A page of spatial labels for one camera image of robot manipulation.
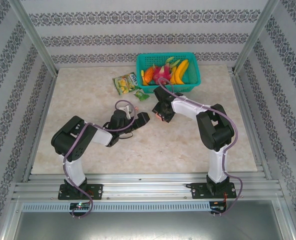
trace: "patterned wallpaper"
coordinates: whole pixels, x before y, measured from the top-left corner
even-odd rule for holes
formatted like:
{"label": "patterned wallpaper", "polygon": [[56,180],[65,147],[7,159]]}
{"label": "patterned wallpaper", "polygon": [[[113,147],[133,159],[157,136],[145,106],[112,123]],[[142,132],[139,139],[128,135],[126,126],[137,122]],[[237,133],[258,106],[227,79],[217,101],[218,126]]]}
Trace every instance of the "patterned wallpaper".
{"label": "patterned wallpaper", "polygon": [[296,0],[281,0],[239,73],[266,161],[296,223]]}
{"label": "patterned wallpaper", "polygon": [[267,0],[23,0],[57,68],[135,65],[141,53],[193,52],[233,66]]}
{"label": "patterned wallpaper", "polygon": [[21,182],[53,81],[6,0],[0,0],[0,222]]}

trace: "snack bag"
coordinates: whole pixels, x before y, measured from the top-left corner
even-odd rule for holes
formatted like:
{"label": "snack bag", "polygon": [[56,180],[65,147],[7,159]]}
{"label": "snack bag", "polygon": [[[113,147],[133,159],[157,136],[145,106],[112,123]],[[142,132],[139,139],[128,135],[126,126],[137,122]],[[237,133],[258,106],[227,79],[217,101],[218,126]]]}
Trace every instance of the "snack bag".
{"label": "snack bag", "polygon": [[142,91],[138,90],[136,91],[136,93],[134,94],[137,98],[139,98],[139,101],[143,101],[146,100],[147,98],[149,98],[150,96],[148,94],[143,93]]}
{"label": "snack bag", "polygon": [[130,93],[136,89],[141,89],[137,84],[137,78],[134,72],[115,77],[112,80],[119,95]]}

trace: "dragon fruit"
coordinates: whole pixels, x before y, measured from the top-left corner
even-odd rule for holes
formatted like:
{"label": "dragon fruit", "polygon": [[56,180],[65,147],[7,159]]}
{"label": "dragon fruit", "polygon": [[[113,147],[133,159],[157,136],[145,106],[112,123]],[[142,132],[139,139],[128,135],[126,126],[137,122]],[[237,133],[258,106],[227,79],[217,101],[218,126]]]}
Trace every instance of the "dragon fruit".
{"label": "dragon fruit", "polygon": [[[153,68],[155,69],[153,72],[153,80],[154,82],[158,85],[158,79],[159,78],[165,78],[167,80],[170,80],[170,78],[172,77],[172,74],[170,73],[170,67],[169,67],[169,62],[166,63],[166,65],[160,67],[155,67],[153,66]],[[166,85],[167,81],[165,81],[164,79],[160,79],[160,83],[162,85]]]}

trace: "plastic basket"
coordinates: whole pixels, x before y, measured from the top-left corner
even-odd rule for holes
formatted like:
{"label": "plastic basket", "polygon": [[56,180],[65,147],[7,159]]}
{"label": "plastic basket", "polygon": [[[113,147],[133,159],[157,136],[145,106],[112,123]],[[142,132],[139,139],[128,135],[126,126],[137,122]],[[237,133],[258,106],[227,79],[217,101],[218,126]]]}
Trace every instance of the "plastic basket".
{"label": "plastic basket", "polygon": [[[143,78],[141,76],[141,70],[146,71],[153,64],[155,64],[156,66],[163,66],[165,65],[166,60],[170,57],[174,57],[171,62],[175,62],[178,59],[181,60],[180,63],[185,59],[188,59],[189,61],[189,66],[182,77],[182,81],[184,82],[184,84],[173,85],[173,90],[175,93],[190,92],[194,87],[200,85],[200,83],[202,82],[197,60],[192,52],[165,52],[139,54],[136,63],[137,81],[138,86],[141,87],[146,94],[153,94],[154,89],[157,88],[158,85],[144,86]],[[166,87],[170,91],[172,90],[172,87],[170,85],[166,85]]]}

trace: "beige countertop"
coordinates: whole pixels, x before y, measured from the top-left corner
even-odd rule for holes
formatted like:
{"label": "beige countertop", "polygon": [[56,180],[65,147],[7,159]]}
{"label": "beige countertop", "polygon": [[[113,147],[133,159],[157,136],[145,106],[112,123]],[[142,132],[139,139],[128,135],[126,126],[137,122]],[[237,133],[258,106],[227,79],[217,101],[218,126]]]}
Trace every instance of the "beige countertop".
{"label": "beige countertop", "polygon": [[[230,172],[256,172],[256,164],[225,65],[199,66],[201,85],[184,93],[189,99],[206,105],[223,105],[236,123],[239,140],[228,151]],[[170,123],[161,122],[152,113],[155,95],[140,102],[130,92],[119,96],[112,78],[136,72],[134,66],[61,68],[32,168],[32,174],[63,174],[62,159],[51,146],[53,135],[74,115],[102,126],[114,112],[115,102],[131,101],[139,112],[147,112],[150,121],[119,140],[113,147],[90,143],[82,156],[87,174],[120,173],[201,173],[209,168],[209,150],[203,145],[197,122],[176,114]]]}

